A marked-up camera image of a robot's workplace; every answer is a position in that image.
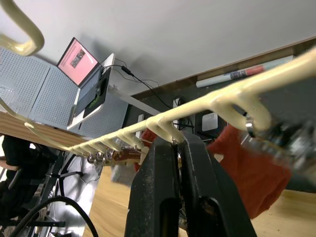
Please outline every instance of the wooden floor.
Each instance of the wooden floor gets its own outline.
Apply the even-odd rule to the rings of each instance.
[[[90,218],[101,237],[124,236],[130,189],[112,183],[104,167],[95,192]],[[316,237],[316,194],[283,191],[266,212],[252,220],[259,237]],[[92,237],[88,228],[84,237]]]

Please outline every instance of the laptop screen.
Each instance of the laptop screen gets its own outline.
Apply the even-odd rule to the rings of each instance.
[[[73,38],[57,67],[79,86],[97,64],[97,60]]]

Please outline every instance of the cream metal rack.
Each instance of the cream metal rack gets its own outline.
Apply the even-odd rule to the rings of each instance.
[[[4,2],[8,3],[10,1],[0,0],[2,5]],[[34,51],[38,51],[42,47],[40,44],[41,40],[34,40],[34,43],[36,44],[38,41],[38,46],[33,47]],[[233,109],[232,105],[237,105],[248,112],[254,121],[256,129],[266,130],[271,126],[271,115],[259,101],[258,95],[262,92],[273,90],[313,76],[316,76],[316,48],[293,61],[278,66],[270,71],[236,82],[217,91],[213,91],[196,100],[150,117],[149,119],[132,126],[71,147],[56,143],[40,134],[36,130],[36,124],[32,120],[16,114],[3,102],[2,99],[0,99],[0,104],[9,114],[25,122],[25,126],[43,140],[62,150],[70,151],[77,155],[88,156],[89,154],[96,152],[104,152],[107,148],[119,151],[121,147],[119,143],[115,141],[117,138],[131,146],[143,149],[144,144],[141,139],[135,136],[135,133],[147,128],[168,142],[174,140],[177,143],[182,143],[184,141],[184,136],[181,131],[173,126],[172,121],[205,110],[212,110],[232,126],[246,130],[245,118]]]

